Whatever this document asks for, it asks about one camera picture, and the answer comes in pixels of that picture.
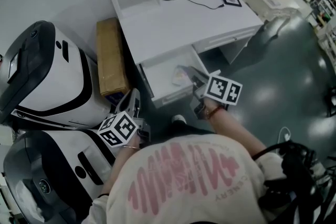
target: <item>pink graphic print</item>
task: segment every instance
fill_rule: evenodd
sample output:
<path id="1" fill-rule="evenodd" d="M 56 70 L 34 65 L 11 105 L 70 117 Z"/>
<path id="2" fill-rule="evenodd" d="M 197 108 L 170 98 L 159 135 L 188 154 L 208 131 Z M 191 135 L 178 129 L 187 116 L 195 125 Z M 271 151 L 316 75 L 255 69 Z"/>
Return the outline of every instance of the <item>pink graphic print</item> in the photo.
<path id="1" fill-rule="evenodd" d="M 216 190 L 222 183 L 227 187 L 232 185 L 236 170 L 239 169 L 233 157 L 227 158 L 210 147 L 209 161 L 200 146 L 188 145 L 187 150 L 191 153 L 192 160 L 187 158 L 179 143 L 173 142 L 169 146 L 162 146 L 160 152 L 155 151 L 148 157 L 147 170 L 140 167 L 136 180 L 129 188 L 128 201 L 133 209 L 141 208 L 145 214 L 150 207 L 151 212 L 157 215 L 159 204 L 177 194 L 173 193 L 173 186 L 178 193 L 194 194 L 200 190 L 203 196 L 207 196 L 209 187 Z M 225 176 L 224 169 L 228 170 L 231 177 Z M 210 186 L 205 185 L 204 176 L 210 181 Z"/>

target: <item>shoe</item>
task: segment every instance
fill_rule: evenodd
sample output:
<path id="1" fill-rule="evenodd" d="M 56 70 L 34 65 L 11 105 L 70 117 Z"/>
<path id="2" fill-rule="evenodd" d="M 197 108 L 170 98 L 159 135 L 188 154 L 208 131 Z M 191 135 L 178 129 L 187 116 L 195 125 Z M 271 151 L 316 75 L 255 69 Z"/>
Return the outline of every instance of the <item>shoe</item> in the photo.
<path id="1" fill-rule="evenodd" d="M 187 124 L 187 121 L 185 120 L 184 116 L 182 115 L 175 115 L 172 116 L 172 123 L 175 121 L 183 121 L 185 124 Z"/>

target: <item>forearm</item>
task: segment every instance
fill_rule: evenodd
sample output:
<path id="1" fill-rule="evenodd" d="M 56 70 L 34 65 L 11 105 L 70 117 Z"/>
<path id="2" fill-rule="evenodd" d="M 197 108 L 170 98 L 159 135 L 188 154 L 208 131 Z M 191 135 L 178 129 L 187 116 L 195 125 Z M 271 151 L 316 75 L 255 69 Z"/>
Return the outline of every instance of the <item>forearm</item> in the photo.
<path id="1" fill-rule="evenodd" d="M 249 152 L 251 156 L 264 150 L 266 146 L 248 130 L 246 130 L 233 116 L 221 109 L 210 119 L 215 132 L 236 140 Z"/>
<path id="2" fill-rule="evenodd" d="M 137 152 L 135 149 L 128 147 L 123 147 L 120 149 L 112 167 L 109 179 L 103 185 L 101 194 L 110 194 L 110 191 L 119 176 L 121 168 L 135 152 Z"/>

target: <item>brown box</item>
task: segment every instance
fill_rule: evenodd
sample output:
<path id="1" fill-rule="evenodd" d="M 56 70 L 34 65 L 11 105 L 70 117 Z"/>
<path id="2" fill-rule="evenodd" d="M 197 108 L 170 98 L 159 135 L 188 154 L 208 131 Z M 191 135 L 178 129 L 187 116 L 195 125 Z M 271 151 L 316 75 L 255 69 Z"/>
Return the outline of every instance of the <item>brown box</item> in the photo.
<path id="1" fill-rule="evenodd" d="M 122 32 L 117 18 L 97 22 L 97 60 L 100 94 L 117 105 L 130 90 L 122 54 Z"/>

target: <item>desk drawer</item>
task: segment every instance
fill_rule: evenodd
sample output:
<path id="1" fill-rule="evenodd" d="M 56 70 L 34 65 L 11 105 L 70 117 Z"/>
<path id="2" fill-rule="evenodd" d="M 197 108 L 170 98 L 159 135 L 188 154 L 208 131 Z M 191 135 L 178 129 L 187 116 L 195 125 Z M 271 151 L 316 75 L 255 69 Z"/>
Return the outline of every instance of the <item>desk drawer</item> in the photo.
<path id="1" fill-rule="evenodd" d="M 156 108 L 173 103 L 193 92 L 193 84 L 186 81 L 182 86 L 172 83 L 178 65 L 193 66 L 208 74 L 192 46 L 170 52 L 138 65 L 140 75 Z"/>
<path id="2" fill-rule="evenodd" d="M 259 28 L 248 28 L 243 31 L 234 31 L 228 34 L 219 35 L 217 37 L 212 37 L 208 39 L 201 40 L 195 43 L 193 46 L 197 53 L 202 53 L 207 50 L 217 48 L 219 46 L 253 36 Z"/>

